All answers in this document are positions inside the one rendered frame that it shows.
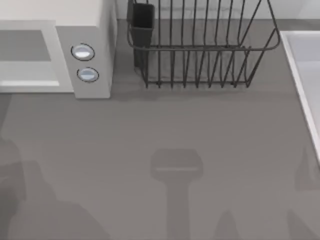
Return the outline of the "round silver microwave knob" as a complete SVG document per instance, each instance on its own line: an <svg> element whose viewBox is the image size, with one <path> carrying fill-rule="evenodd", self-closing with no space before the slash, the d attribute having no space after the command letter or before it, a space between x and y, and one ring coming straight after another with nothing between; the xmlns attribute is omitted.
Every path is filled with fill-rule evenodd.
<svg viewBox="0 0 320 240"><path fill-rule="evenodd" d="M95 57L94 49L85 43L81 43L71 47L72 56L79 61L90 61Z"/></svg>
<svg viewBox="0 0 320 240"><path fill-rule="evenodd" d="M86 83L93 83L99 79L99 72L92 67L85 67L77 70L77 77Z"/></svg>

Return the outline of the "pale microwave oven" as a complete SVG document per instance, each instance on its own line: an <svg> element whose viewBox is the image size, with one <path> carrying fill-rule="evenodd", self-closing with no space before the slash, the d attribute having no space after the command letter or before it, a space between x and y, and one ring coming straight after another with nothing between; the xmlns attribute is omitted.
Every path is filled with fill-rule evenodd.
<svg viewBox="0 0 320 240"><path fill-rule="evenodd" d="M117 43L115 0L0 0L0 20L54 21L73 92L78 99L108 99L111 95ZM93 59L80 61L71 54L72 46L90 45ZM95 82L84 82L77 71L94 68Z"/></svg>

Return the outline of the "dark cutlery holder box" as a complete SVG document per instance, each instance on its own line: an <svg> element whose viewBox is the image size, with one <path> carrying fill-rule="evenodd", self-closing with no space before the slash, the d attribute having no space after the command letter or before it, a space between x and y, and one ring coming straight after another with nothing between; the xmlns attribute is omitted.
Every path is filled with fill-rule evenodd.
<svg viewBox="0 0 320 240"><path fill-rule="evenodd" d="M155 26L155 6L148 2L128 0L127 22L134 66L145 72L149 63L149 48Z"/></svg>

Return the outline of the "microwave oven door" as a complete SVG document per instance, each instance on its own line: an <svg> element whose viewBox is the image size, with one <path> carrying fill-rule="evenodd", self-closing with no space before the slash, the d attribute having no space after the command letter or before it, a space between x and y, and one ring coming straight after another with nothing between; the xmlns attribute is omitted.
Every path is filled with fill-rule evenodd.
<svg viewBox="0 0 320 240"><path fill-rule="evenodd" d="M0 93L72 93L52 20L0 20Z"/></svg>

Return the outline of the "white sink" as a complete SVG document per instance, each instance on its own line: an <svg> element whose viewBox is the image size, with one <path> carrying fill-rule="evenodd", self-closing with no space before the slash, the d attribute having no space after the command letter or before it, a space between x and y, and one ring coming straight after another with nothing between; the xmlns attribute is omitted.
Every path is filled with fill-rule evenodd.
<svg viewBox="0 0 320 240"><path fill-rule="evenodd" d="M283 30L280 37L320 166L320 30Z"/></svg>

